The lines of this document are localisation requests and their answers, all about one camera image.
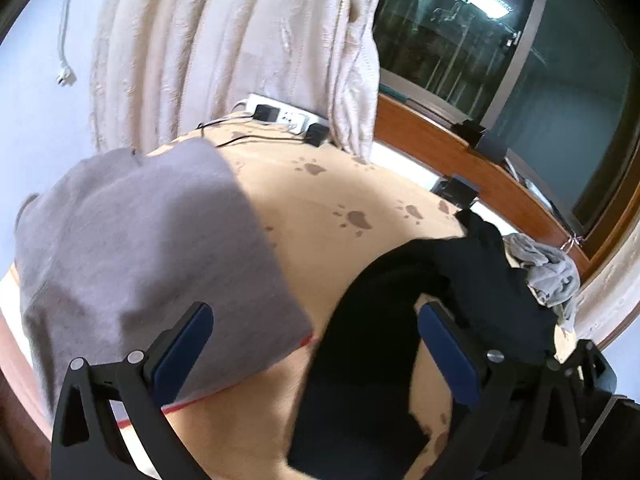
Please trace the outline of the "yellow paw print blanket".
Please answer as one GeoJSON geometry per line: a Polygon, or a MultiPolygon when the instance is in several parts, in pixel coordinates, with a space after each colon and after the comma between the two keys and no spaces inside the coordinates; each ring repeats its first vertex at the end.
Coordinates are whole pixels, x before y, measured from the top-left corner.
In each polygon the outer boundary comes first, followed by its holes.
{"type": "MultiPolygon", "coordinates": [[[[315,479],[292,468],[286,456],[314,354],[337,304],[386,252],[419,238],[462,237],[459,211],[388,172],[367,170],[336,148],[310,148],[288,138],[224,143],[218,134],[190,134],[144,156],[197,138],[213,144],[232,169],[312,333],[262,372],[200,400],[175,400],[162,412],[206,479],[315,479]]],[[[122,438],[136,434],[124,404],[113,401],[111,408],[122,438]]],[[[427,348],[418,353],[409,408],[428,441],[401,479],[426,479],[468,414],[454,402],[427,348]]]]}

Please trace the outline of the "grey garment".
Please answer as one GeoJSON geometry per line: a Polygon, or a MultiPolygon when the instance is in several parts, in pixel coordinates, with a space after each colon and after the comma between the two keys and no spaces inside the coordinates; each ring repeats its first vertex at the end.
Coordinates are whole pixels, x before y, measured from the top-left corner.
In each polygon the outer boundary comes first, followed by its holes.
{"type": "Polygon", "coordinates": [[[558,325],[574,330],[580,276],[574,260],[560,248],[536,242],[522,233],[503,237],[506,252],[526,271],[526,283],[538,302],[551,309],[558,325]]]}

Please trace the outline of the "beige curtain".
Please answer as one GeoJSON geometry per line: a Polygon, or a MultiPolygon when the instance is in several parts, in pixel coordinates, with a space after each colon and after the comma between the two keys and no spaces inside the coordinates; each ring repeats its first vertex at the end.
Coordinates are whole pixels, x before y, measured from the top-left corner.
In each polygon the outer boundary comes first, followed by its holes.
{"type": "Polygon", "coordinates": [[[639,226],[577,297],[575,333],[579,339],[600,344],[639,303],[639,226]]]}
{"type": "Polygon", "coordinates": [[[150,152],[256,93],[316,113],[367,157],[378,0],[104,0],[91,70],[101,151],[150,152]]]}

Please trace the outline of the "grey pillow red trim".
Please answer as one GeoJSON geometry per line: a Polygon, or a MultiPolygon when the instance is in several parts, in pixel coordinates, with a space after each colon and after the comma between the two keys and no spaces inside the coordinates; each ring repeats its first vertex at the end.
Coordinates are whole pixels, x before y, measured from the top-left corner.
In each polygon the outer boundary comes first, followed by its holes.
{"type": "Polygon", "coordinates": [[[213,333],[177,405],[262,372],[312,333],[232,169],[202,138],[80,162],[23,206],[15,265],[48,413],[72,359],[149,348],[197,301],[213,309],[213,333]]]}

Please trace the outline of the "black knit sweater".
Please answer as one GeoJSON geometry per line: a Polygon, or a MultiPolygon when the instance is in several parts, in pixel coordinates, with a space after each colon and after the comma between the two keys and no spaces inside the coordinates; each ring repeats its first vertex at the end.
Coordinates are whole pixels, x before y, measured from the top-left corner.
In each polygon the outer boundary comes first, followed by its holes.
{"type": "Polygon", "coordinates": [[[457,220],[462,237],[410,240],[349,285],[307,375],[286,456],[292,468],[316,479],[402,478],[428,441],[409,408],[421,348],[471,406],[484,364],[466,347],[527,365],[554,355],[555,315],[506,260],[498,229],[467,209],[457,220]]]}

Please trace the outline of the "right beige curtain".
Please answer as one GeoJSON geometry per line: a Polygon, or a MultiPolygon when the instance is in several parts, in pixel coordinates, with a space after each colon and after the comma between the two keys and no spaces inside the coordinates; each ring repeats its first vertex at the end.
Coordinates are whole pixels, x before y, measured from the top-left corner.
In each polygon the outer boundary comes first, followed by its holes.
{"type": "Polygon", "coordinates": [[[639,303],[639,226],[577,297],[575,333],[579,339],[600,344],[639,303]]]}

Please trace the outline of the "black box on bed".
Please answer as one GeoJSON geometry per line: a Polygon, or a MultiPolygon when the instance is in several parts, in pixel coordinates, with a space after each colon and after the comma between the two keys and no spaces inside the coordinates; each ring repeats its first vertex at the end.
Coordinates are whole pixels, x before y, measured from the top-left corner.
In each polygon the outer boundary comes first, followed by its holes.
{"type": "Polygon", "coordinates": [[[460,209],[469,209],[477,201],[480,189],[460,176],[440,177],[431,192],[460,209]]]}

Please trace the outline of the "black power adapter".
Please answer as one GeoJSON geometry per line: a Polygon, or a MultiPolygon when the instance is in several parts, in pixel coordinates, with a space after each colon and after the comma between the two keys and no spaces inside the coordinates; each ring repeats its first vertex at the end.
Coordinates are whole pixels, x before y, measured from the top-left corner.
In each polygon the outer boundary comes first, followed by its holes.
{"type": "Polygon", "coordinates": [[[320,148],[329,139],[330,128],[315,122],[311,124],[304,134],[303,142],[314,148],[320,148]]]}

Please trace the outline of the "dark box on sill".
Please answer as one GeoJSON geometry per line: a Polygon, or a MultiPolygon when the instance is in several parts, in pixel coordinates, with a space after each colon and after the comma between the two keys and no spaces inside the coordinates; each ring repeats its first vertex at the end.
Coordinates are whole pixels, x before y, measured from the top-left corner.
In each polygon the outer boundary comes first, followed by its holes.
{"type": "Polygon", "coordinates": [[[474,120],[465,119],[451,127],[452,132],[469,144],[473,151],[484,158],[500,165],[506,159],[508,148],[500,139],[493,136],[488,129],[474,120]]]}

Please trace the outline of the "left beige curtain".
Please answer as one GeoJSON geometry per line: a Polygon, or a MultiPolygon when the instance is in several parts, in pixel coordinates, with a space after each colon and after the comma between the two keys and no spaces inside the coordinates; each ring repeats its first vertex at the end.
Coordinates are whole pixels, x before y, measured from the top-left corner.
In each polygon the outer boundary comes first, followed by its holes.
{"type": "Polygon", "coordinates": [[[101,151],[150,152],[256,93],[316,113],[367,157],[378,0],[104,0],[91,70],[101,151]]]}

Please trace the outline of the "white power strip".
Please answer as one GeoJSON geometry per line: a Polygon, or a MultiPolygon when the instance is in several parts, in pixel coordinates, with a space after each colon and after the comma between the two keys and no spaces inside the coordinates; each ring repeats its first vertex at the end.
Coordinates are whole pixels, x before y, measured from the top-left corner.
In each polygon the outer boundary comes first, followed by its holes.
{"type": "Polygon", "coordinates": [[[329,121],[309,110],[280,102],[275,99],[250,93],[232,106],[232,110],[239,110],[250,116],[255,122],[265,122],[284,127],[296,136],[306,133],[312,125],[329,127],[329,121]]]}

